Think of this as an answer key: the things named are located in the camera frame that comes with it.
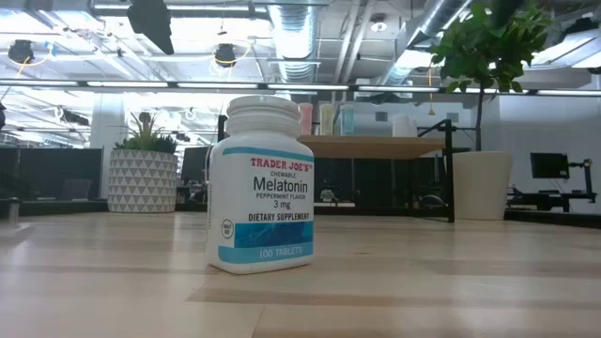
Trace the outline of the white melatonin bottle blue label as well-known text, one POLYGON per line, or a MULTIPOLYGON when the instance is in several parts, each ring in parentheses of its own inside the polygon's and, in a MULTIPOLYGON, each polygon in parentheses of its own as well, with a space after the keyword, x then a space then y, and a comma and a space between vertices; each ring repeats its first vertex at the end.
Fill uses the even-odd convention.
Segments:
POLYGON ((290 269, 314 257, 315 156, 300 143, 297 103, 231 100, 227 138, 210 152, 208 263, 234 274, 290 269))

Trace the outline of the yellow vial white cap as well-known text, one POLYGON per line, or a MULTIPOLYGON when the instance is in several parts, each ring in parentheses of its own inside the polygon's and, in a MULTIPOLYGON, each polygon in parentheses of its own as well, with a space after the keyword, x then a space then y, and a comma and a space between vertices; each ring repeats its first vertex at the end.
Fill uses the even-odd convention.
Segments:
POLYGON ((321 135, 333 135, 335 106, 323 103, 319 106, 319 127, 321 135))

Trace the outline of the teal vial white cap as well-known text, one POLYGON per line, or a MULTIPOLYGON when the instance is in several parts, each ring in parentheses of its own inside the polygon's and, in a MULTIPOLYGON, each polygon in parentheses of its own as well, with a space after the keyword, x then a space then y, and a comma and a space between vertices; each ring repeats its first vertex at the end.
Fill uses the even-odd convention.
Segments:
POLYGON ((339 110, 340 119, 340 134, 349 136, 355 132, 355 121, 354 121, 354 106, 352 104, 344 104, 340 106, 339 110))

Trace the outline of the dark computer monitor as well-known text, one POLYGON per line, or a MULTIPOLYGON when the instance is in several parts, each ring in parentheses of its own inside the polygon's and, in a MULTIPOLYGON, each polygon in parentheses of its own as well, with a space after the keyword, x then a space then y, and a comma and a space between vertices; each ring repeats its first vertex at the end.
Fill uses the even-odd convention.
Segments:
POLYGON ((209 146, 188 147, 184 151, 181 179, 185 185, 207 181, 209 146))
POLYGON ((562 153, 532 153, 533 178, 569 178, 569 161, 562 153))

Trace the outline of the black pendant lamp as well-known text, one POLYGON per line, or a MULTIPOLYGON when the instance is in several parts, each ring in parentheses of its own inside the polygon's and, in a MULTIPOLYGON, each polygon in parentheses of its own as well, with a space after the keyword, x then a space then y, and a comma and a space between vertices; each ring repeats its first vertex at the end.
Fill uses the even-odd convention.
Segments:
POLYGON ((32 50, 32 41, 28 39, 16 39, 8 49, 8 58, 19 64, 30 64, 35 60, 32 50))
POLYGON ((221 68, 233 68, 237 63, 234 45, 231 43, 219 44, 213 54, 213 59, 221 68))

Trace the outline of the succulent in triangle-patterned pot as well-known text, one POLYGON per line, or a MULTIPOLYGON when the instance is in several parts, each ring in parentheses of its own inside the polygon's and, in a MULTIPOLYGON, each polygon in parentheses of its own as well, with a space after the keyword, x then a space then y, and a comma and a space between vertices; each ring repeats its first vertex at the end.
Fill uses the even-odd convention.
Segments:
POLYGON ((170 213, 176 208, 177 142, 156 127, 157 117, 133 118, 130 135, 110 154, 107 205, 118 213, 170 213))

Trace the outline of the leafy plant in white pot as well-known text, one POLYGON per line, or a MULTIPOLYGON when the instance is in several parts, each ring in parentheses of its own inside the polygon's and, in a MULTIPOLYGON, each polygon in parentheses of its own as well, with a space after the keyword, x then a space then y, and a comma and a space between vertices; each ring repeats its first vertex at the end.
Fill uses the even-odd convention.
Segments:
POLYGON ((431 63, 439 65, 439 77, 448 81, 448 93, 477 94, 475 149, 452 156, 454 213, 457 220, 501 221, 504 217, 512 157, 506 151, 482 150, 485 92, 524 92, 518 81, 524 68, 544 49, 550 19, 525 0, 509 22, 491 26, 491 9, 471 6, 467 18, 451 23, 439 44, 432 46, 431 63))

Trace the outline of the dark office partition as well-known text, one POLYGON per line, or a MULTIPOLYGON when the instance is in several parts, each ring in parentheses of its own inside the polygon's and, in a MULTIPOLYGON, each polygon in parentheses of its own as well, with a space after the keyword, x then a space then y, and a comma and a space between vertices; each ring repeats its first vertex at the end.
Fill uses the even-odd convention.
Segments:
POLYGON ((101 167, 100 149, 0 147, 0 199, 94 200, 101 167))

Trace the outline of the wooden shelf black metal frame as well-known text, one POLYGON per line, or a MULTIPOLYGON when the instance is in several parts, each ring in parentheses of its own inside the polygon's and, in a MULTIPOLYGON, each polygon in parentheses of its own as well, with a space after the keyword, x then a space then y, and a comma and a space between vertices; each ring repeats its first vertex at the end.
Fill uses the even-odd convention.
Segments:
POLYGON ((297 223, 314 218, 315 157, 413 160, 441 139, 300 136, 295 118, 231 115, 229 137, 212 148, 209 222, 297 223))

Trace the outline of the ribbed silver ventilation duct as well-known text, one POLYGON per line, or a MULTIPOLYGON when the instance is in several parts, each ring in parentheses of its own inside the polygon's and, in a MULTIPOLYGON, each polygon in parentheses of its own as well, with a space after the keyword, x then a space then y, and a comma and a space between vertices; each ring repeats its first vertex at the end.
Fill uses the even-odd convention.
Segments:
POLYGON ((302 5, 268 6, 273 26, 273 44, 280 77, 284 83, 311 83, 316 78, 316 7, 302 5))

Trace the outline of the smooth silver ventilation duct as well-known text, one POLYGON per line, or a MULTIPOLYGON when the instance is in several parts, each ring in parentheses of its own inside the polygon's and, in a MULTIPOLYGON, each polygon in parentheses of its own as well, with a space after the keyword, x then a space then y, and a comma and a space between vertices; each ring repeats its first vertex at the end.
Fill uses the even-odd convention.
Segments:
POLYGON ((403 23, 395 44, 398 56, 380 77, 380 85, 401 85, 417 68, 430 66, 431 55, 425 42, 436 44, 472 0, 427 0, 424 12, 403 23))

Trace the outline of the long ceiling light rail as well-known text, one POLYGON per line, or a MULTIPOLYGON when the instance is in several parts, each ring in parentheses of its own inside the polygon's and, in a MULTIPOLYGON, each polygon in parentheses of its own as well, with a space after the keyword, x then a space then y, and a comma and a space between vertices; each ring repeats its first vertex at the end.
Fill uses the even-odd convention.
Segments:
POLYGON ((72 81, 72 80, 33 80, 2 79, 0 86, 33 87, 61 90, 91 91, 287 91, 287 92, 343 92, 374 94, 448 94, 445 87, 432 86, 387 86, 357 84, 266 84, 266 83, 228 83, 228 82, 173 82, 173 81, 72 81))

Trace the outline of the black aluminium frame rail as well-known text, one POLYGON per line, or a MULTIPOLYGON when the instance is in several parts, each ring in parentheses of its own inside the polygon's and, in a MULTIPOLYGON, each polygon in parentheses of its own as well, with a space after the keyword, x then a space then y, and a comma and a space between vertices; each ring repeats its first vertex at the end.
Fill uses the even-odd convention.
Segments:
POLYGON ((20 217, 108 212, 104 201, 25 201, 19 210, 20 217))
POLYGON ((504 219, 601 230, 601 214, 506 209, 504 219))

